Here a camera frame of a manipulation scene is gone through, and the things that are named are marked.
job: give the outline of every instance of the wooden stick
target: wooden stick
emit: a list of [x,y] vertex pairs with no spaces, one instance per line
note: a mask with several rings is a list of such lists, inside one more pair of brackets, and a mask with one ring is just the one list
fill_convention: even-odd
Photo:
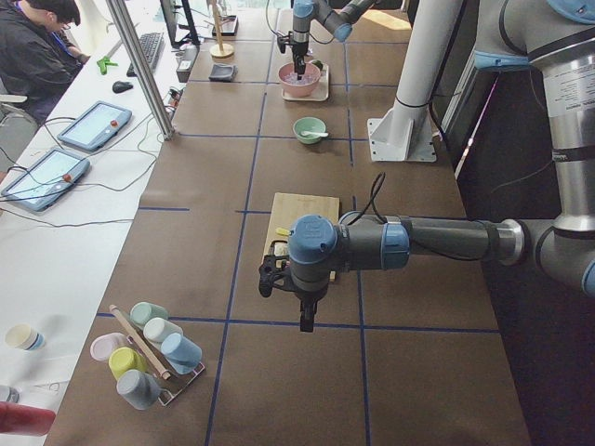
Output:
[[219,18],[219,8],[217,6],[217,0],[213,0],[213,19],[215,19],[215,36],[217,37],[219,51],[223,53],[223,39],[221,38],[221,20]]
[[151,365],[155,368],[159,376],[164,378],[165,380],[171,378],[172,374],[169,372],[166,367],[159,361],[159,359],[155,356],[155,354],[151,351],[149,346],[145,343],[144,339],[140,336],[139,332],[132,326],[128,318],[125,316],[124,312],[120,310],[115,305],[110,305],[110,312],[115,319],[120,322],[120,324],[124,327],[126,332],[132,339],[134,340],[135,344],[139,346],[140,351],[142,354],[145,355],[145,358],[151,363]]
[[223,38],[221,37],[221,20],[219,18],[217,0],[212,0],[211,5],[213,7],[213,19],[215,20],[215,36],[217,37],[217,46],[211,46],[209,51],[212,57],[217,59],[225,59],[233,55],[233,46],[223,43]]

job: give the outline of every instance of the dark hair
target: dark hair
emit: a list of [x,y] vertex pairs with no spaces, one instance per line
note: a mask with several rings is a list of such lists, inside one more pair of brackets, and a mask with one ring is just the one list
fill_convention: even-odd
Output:
[[73,21],[76,26],[81,24],[81,13],[74,0],[27,0],[27,3],[35,9],[53,12],[59,23]]

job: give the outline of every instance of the spoon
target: spoon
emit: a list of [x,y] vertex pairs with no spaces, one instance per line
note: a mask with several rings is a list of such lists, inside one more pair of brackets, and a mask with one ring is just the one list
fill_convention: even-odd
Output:
[[302,137],[321,137],[321,138],[326,138],[328,137],[328,133],[322,133],[322,132],[311,132],[310,130],[302,130],[301,132],[299,132],[299,134]]

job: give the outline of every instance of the computer mouse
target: computer mouse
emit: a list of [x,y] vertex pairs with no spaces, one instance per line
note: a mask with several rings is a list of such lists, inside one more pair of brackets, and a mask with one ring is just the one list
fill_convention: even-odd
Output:
[[112,91],[114,93],[122,93],[132,88],[132,84],[124,81],[115,81],[112,85]]

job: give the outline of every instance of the white desk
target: white desk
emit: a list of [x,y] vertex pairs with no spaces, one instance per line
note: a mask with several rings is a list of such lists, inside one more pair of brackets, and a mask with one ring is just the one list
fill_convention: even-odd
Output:
[[[151,30],[139,29],[139,33],[147,31]],[[118,62],[119,66],[109,67],[106,75],[99,73],[96,61],[116,41],[117,32],[113,31],[80,72],[49,118],[76,117],[102,99],[130,109],[133,113],[130,123],[108,143],[110,149],[89,158],[91,169],[82,179],[82,185],[76,186],[45,212],[32,214],[11,203],[1,203],[1,207],[6,210],[55,225],[126,220],[120,223],[55,229],[8,212],[0,216],[0,384],[19,390],[20,402],[23,404],[55,411],[60,406],[63,392],[72,376],[151,170],[130,188],[119,192],[84,185],[99,183],[112,188],[123,188],[154,161],[151,155],[139,151],[138,144],[143,141],[140,148],[155,156],[161,149],[162,139],[154,120],[146,120],[137,127],[150,114],[150,109],[139,80],[126,78],[129,58],[123,46],[112,56],[112,60]],[[165,38],[165,48],[154,72],[162,97],[170,86],[183,86],[178,83],[176,66]],[[112,92],[112,84],[117,80],[130,81],[134,88],[116,95]],[[50,122],[48,128],[53,135],[57,135],[69,122]],[[18,164],[30,166],[55,145],[42,127],[18,159]],[[2,187],[18,174],[19,172],[11,171]],[[22,322],[29,323],[46,337],[43,348],[30,352],[9,348],[4,343],[6,331],[12,325]],[[0,445],[40,445],[44,440],[45,437],[0,434]]]

